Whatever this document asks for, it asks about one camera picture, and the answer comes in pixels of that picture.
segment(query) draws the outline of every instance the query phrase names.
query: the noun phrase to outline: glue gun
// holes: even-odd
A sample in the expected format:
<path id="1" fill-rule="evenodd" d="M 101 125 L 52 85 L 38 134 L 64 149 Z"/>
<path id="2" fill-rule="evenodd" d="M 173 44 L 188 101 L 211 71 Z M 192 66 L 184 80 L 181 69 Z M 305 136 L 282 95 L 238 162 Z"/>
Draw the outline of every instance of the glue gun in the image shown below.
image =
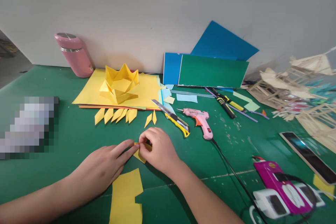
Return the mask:
<path id="1" fill-rule="evenodd" d="M 202 127 L 204 139 L 211 140 L 213 138 L 212 131 L 207 122 L 207 119 L 209 118 L 209 114 L 207 112 L 202 112 L 200 110 L 194 110 L 191 108 L 185 108 L 180 111 L 182 111 L 186 116 L 190 116 L 196 119 L 196 126 Z"/>

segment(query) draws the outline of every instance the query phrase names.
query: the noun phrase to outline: smartphone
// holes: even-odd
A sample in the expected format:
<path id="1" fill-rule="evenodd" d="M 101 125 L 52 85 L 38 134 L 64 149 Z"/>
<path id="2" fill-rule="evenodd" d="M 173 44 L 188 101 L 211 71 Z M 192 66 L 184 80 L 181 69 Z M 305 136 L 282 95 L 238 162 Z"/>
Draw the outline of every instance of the smartphone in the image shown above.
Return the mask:
<path id="1" fill-rule="evenodd" d="M 314 152 L 293 132 L 282 132 L 280 136 L 303 159 L 319 178 L 328 185 L 336 184 L 336 173 L 327 166 Z"/>

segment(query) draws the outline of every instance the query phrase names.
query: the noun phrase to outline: green table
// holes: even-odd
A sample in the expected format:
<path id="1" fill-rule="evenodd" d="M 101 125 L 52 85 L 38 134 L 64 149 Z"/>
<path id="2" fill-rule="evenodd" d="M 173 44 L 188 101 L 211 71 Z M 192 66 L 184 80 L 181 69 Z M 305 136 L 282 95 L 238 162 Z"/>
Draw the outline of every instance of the green table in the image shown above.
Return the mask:
<path id="1" fill-rule="evenodd" d="M 0 204 L 26 195 L 50 185 L 70 174 L 92 151 L 105 146 L 116 145 L 126 139 L 138 140 L 144 131 L 144 122 L 149 111 L 139 111 L 131 124 L 121 120 L 117 124 L 100 122 L 95 126 L 97 109 L 79 109 L 71 104 L 84 87 L 87 79 L 77 78 L 70 68 L 36 66 L 16 81 L 0 90 L 0 131 L 10 124 L 15 110 L 24 102 L 24 96 L 58 96 L 59 120 L 55 126 L 55 143 L 45 153 L 34 153 L 29 159 L 0 161 Z M 175 90 L 201 92 L 201 90 L 174 87 Z M 239 93 L 252 98 L 245 90 Z M 242 105 L 246 102 L 236 97 Z M 272 108 L 261 104 L 271 117 Z M 231 120 L 215 99 L 198 97 L 198 103 L 175 100 L 173 108 L 193 108 L 208 111 L 208 123 L 214 137 L 239 174 L 248 190 L 265 188 L 255 171 L 252 155 L 277 162 L 289 174 L 296 175 L 312 185 L 313 172 L 298 155 L 281 139 L 279 132 L 294 131 L 320 157 L 336 170 L 336 155 L 312 139 L 296 121 L 285 122 L 281 118 L 266 120 L 252 115 L 258 123 L 238 114 Z M 226 202 L 246 223 L 252 223 L 248 208 L 248 197 L 236 178 L 222 161 L 214 146 L 203 139 L 200 127 L 195 127 L 194 119 L 183 114 L 179 116 L 189 124 L 191 134 L 183 139 L 182 132 L 158 112 L 156 127 L 168 133 L 179 157 Z M 142 164 L 132 157 L 124 168 L 124 173 L 140 169 L 144 192 L 136 198 L 142 203 L 143 223 L 196 223 L 186 201 L 172 181 L 155 170 L 148 163 Z M 112 187 L 80 209 L 61 217 L 56 223 L 108 223 L 111 208 Z M 335 202 L 322 196 L 327 205 L 314 213 L 309 223 L 331 223 L 336 219 Z M 287 216 L 280 223 L 293 223 L 301 216 Z"/>

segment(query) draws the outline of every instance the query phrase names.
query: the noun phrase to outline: pink water bottle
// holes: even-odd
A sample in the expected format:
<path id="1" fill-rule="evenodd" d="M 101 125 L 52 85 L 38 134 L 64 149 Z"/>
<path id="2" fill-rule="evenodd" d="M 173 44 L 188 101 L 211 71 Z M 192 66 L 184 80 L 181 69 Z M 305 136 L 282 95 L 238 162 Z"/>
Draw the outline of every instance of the pink water bottle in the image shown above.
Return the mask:
<path id="1" fill-rule="evenodd" d="M 55 39 L 75 75 L 81 78 L 90 77 L 93 67 L 81 40 L 70 33 L 57 33 Z"/>

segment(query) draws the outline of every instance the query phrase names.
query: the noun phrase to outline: yellow utility knife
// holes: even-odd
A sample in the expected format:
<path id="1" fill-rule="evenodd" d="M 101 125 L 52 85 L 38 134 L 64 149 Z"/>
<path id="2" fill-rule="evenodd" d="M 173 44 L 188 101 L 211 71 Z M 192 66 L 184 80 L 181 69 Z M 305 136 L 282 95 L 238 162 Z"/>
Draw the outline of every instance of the yellow utility knife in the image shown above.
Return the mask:
<path id="1" fill-rule="evenodd" d="M 182 121 L 177 115 L 173 114 L 172 112 L 170 112 L 165 106 L 163 106 L 161 103 L 159 103 L 157 100 L 153 99 L 151 100 L 152 102 L 154 102 L 159 109 L 161 109 L 164 114 L 177 126 L 179 127 L 182 132 L 184 133 L 185 137 L 188 137 L 190 134 L 190 128 L 188 126 L 188 124 L 186 124 L 184 121 Z"/>

